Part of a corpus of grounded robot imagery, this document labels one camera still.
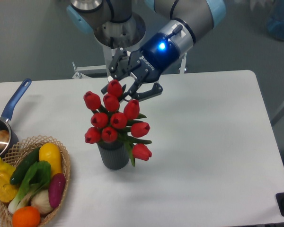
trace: red tulip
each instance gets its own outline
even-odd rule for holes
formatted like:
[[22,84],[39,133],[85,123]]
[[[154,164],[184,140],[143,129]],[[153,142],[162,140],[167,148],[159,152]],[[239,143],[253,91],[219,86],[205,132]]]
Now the red tulip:
[[97,143],[101,139],[101,133],[97,128],[91,127],[88,129],[88,131],[85,133],[85,142],[86,143]]
[[102,129],[108,123],[108,116],[106,113],[95,113],[90,119],[90,122],[93,126]]
[[104,142],[112,143],[117,139],[118,132],[112,127],[106,127],[103,129],[101,137],[104,140]]
[[107,92],[117,98],[120,97],[123,94],[123,90],[119,81],[116,79],[110,81],[107,87]]
[[97,110],[101,106],[101,100],[100,97],[92,93],[91,91],[88,91],[84,97],[85,105],[90,110]]
[[115,129],[122,129],[127,124],[127,118],[124,113],[115,113],[110,118],[110,123]]
[[131,127],[131,133],[134,137],[142,137],[145,136],[150,130],[150,125],[146,122],[140,122],[133,124]]
[[147,161],[152,156],[150,150],[148,150],[147,146],[142,143],[136,144],[133,147],[133,157],[138,158],[144,161]]
[[117,97],[114,95],[106,94],[103,97],[103,102],[104,102],[105,108],[110,112],[115,112],[119,109],[119,106],[120,106],[119,101]]
[[140,112],[139,101],[132,99],[124,108],[124,114],[128,120],[136,119]]

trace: pot handle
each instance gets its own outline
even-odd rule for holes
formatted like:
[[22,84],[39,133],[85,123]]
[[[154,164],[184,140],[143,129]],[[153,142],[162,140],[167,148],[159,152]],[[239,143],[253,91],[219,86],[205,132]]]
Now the pot handle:
[[28,89],[30,84],[32,83],[31,79],[25,79],[21,85],[18,87],[17,91],[14,93],[12,98],[8,101],[6,104],[1,117],[4,117],[5,119],[11,120],[11,117],[13,116],[14,108],[17,104],[17,102],[20,100],[20,98],[23,96],[25,91]]

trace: saucepan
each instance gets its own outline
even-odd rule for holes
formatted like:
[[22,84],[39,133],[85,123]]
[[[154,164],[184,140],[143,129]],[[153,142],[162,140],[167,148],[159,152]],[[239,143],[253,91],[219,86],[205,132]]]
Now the saucepan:
[[10,98],[2,112],[0,117],[0,157],[4,157],[8,150],[12,148],[14,144],[19,142],[17,135],[11,129],[8,121],[10,121],[12,118],[17,102],[26,92],[31,83],[31,79],[25,79],[12,98]]

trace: garlic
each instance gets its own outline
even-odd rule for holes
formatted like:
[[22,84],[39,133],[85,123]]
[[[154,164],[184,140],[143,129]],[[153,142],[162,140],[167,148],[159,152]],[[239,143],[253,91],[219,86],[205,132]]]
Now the garlic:
[[50,213],[53,208],[49,204],[48,190],[45,189],[36,194],[31,200],[31,205],[37,208],[40,214]]

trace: gray vase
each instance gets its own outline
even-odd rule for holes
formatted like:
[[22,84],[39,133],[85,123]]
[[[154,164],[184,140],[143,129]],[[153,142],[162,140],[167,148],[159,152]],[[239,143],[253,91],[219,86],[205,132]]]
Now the gray vase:
[[124,143],[116,140],[112,143],[99,143],[97,145],[103,164],[107,168],[118,170],[128,163],[129,155]]

